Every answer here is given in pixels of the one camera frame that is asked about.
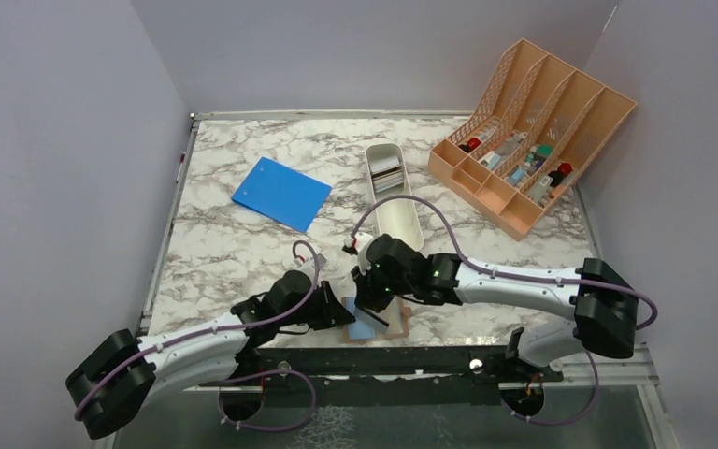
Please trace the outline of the tan leather card holder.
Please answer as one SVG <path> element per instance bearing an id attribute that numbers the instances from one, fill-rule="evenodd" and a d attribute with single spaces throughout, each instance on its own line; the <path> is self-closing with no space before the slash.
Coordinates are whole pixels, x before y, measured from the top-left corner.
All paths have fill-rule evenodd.
<path id="1" fill-rule="evenodd" d="M 343 327 L 347 343 L 403 339 L 409 335 L 411 308 L 401 298 L 395 298 L 380 313 L 361 310 L 355 305 L 354 297 L 344 297 L 341 302 L 354 318 L 352 323 Z"/>

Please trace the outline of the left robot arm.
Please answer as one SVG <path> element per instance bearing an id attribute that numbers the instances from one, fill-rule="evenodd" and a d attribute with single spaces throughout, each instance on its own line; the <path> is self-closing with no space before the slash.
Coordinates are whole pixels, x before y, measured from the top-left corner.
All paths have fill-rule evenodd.
<path id="1" fill-rule="evenodd" d="M 228 379 L 262 383 L 257 349 L 287 326 L 315 331 L 354 320 L 329 282 L 289 270 L 267 291 L 202 325 L 142 338 L 128 329 L 113 332 L 65 387 L 75 420 L 96 440 L 127 425 L 143 406 L 186 388 Z"/>

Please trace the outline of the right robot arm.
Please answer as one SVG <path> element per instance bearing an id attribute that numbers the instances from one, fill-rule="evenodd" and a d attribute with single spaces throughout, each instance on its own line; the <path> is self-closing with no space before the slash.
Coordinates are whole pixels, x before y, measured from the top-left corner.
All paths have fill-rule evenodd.
<path id="1" fill-rule="evenodd" d="M 600 259 L 576 270 L 513 268 L 463 257 L 428 256 L 387 234 L 348 237 L 342 248 L 355 256 L 354 304 L 374 320 L 395 298 L 427 306 L 497 304 L 554 315 L 542 326 L 511 333 L 502 368 L 523 381 L 555 359 L 587 351 L 611 359 L 634 353 L 639 299 Z"/>

